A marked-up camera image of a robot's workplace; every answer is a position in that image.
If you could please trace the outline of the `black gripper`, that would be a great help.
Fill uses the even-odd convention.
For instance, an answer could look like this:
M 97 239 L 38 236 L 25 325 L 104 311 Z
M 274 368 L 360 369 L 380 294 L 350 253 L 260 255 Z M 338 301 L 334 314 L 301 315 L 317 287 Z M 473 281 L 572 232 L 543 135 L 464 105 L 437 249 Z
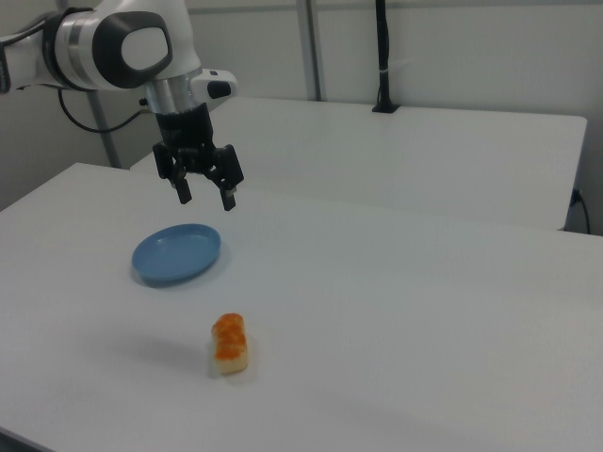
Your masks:
M 162 140 L 153 147 L 158 175 L 176 190 L 179 202 L 192 200 L 187 175 L 201 174 L 220 191 L 223 209 L 236 206 L 236 187 L 244 175 L 233 145 L 217 147 L 208 107 L 184 113 L 155 115 Z

